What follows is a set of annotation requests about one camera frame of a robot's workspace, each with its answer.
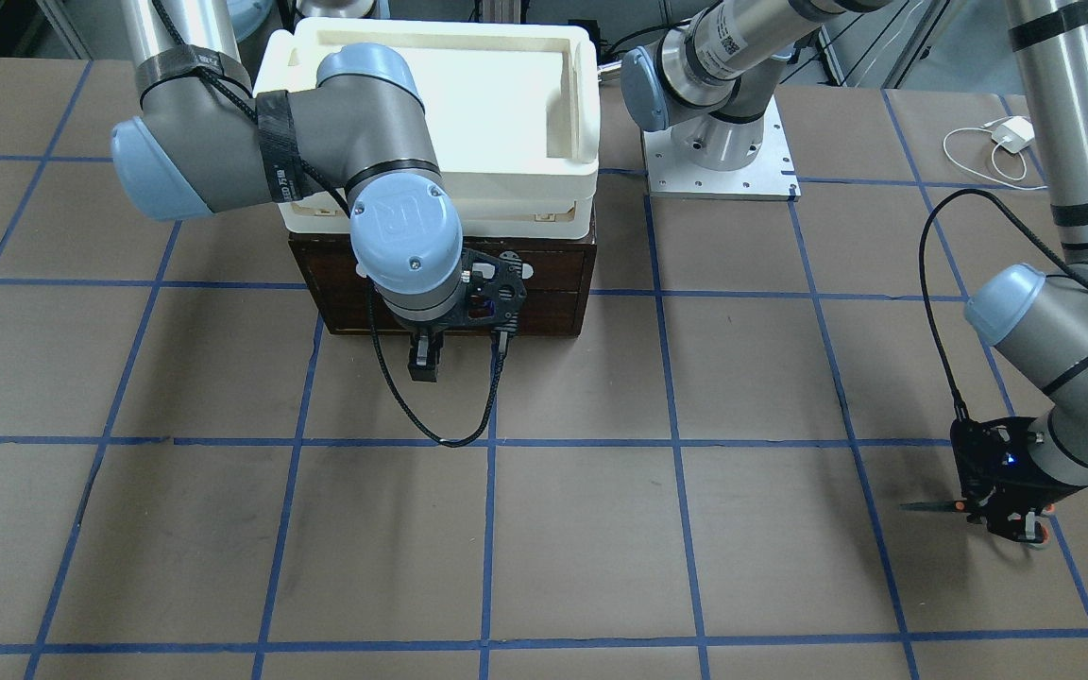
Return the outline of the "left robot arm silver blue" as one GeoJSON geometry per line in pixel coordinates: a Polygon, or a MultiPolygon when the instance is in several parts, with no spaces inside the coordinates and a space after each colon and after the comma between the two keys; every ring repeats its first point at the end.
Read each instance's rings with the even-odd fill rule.
{"type": "MultiPolygon", "coordinates": [[[[880,1],[718,1],[622,57],[623,104],[650,133],[710,122],[756,129],[778,82],[770,60],[834,17],[881,8],[880,1]]],[[[1049,274],[1026,263],[1005,268],[968,298],[964,318],[1052,409],[973,420],[953,373],[945,373],[961,498],[915,502],[911,509],[963,514],[998,537],[1040,546],[1048,537],[1041,517],[1088,489],[1088,1],[1010,1],[1006,12],[1062,254],[1001,198],[977,190],[1054,268],[1049,274]]]]}

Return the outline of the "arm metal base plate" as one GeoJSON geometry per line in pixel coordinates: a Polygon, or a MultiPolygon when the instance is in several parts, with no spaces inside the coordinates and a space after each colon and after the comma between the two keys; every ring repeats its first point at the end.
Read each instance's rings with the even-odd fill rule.
{"type": "Polygon", "coordinates": [[[642,134],[650,194],[794,201],[802,194],[776,100],[747,124],[709,115],[642,134]]]}

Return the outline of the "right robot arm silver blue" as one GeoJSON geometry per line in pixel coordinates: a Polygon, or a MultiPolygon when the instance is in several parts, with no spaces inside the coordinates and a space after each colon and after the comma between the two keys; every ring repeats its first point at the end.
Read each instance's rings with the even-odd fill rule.
{"type": "Polygon", "coordinates": [[[350,224],[351,250],[412,335],[407,369],[436,378],[448,329],[489,327],[493,375],[526,301],[517,255],[463,246],[406,60],[383,44],[346,44],[298,92],[254,92],[221,1],[128,1],[139,116],[112,131],[129,201],[159,221],[203,218],[325,193],[350,224]]]}

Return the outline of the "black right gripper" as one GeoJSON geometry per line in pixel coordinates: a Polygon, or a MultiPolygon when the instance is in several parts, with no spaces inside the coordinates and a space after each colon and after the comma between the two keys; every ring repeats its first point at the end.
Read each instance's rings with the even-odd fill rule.
{"type": "Polygon", "coordinates": [[[429,310],[426,318],[407,318],[407,329],[412,331],[407,373],[415,382],[437,382],[441,332],[487,329],[493,334],[519,334],[519,310],[527,296],[523,267],[515,251],[503,251],[495,258],[462,249],[456,293],[429,310]]]}

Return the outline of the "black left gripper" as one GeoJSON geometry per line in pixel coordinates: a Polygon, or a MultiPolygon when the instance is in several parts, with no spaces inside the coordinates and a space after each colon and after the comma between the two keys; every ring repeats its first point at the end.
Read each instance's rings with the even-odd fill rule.
{"type": "Polygon", "coordinates": [[[1054,502],[1074,494],[1074,486],[1054,481],[1031,459],[1033,444],[1044,435],[1031,429],[1033,418],[1014,416],[988,422],[955,420],[950,426],[951,452],[961,499],[951,512],[986,526],[989,533],[1014,542],[1047,542],[1039,521],[1054,502]]]}

